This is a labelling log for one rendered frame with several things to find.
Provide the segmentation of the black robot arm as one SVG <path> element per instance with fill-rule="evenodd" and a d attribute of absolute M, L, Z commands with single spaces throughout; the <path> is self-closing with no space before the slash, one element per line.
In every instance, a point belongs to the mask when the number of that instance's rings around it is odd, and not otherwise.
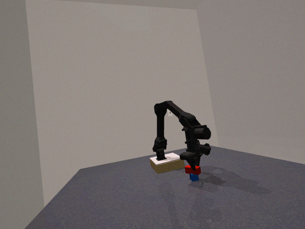
<path fill-rule="evenodd" d="M 172 101 L 165 101 L 154 105 L 154 112 L 157 115 L 157 137 L 154 142 L 153 151 L 156 152 L 156 160 L 167 159 L 164 155 L 164 150 L 167 146 L 167 139 L 164 137 L 164 116 L 169 109 L 174 115 L 179 118 L 185 131 L 186 140 L 193 139 L 210 139 L 211 131 L 207 125 L 201 125 L 196 117 L 190 113 L 184 112 L 181 108 L 175 105 Z M 208 143 L 201 145 L 200 142 L 195 145 L 195 153 L 210 154 L 211 147 Z"/>

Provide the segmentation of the red cube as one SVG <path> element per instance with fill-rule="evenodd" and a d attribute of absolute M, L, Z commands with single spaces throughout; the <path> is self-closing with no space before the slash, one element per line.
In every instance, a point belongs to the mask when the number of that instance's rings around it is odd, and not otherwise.
<path fill-rule="evenodd" d="M 185 173 L 192 174 L 192 168 L 190 165 L 185 166 Z"/>
<path fill-rule="evenodd" d="M 200 173 L 201 173 L 200 166 L 195 166 L 195 171 L 193 171 L 193 169 L 192 169 L 192 174 L 199 175 Z"/>

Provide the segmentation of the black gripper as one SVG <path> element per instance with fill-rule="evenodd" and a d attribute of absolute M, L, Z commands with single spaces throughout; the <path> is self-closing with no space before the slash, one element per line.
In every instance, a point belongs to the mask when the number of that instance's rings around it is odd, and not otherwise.
<path fill-rule="evenodd" d="M 193 140 L 186 140 L 185 144 L 187 144 L 187 152 L 183 152 L 180 154 L 181 160 L 186 160 L 193 171 L 195 171 L 195 166 L 199 166 L 200 164 L 200 158 L 203 155 L 203 153 L 195 153 L 195 145 L 198 143 L 199 140 L 193 139 Z"/>

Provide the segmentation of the blue cube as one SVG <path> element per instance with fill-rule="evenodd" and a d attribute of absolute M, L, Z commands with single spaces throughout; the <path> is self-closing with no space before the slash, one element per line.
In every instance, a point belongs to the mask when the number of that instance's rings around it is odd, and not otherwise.
<path fill-rule="evenodd" d="M 199 180 L 198 175 L 194 175 L 194 174 L 189 174 L 189 175 L 190 175 L 190 180 L 191 181 L 198 181 Z"/>

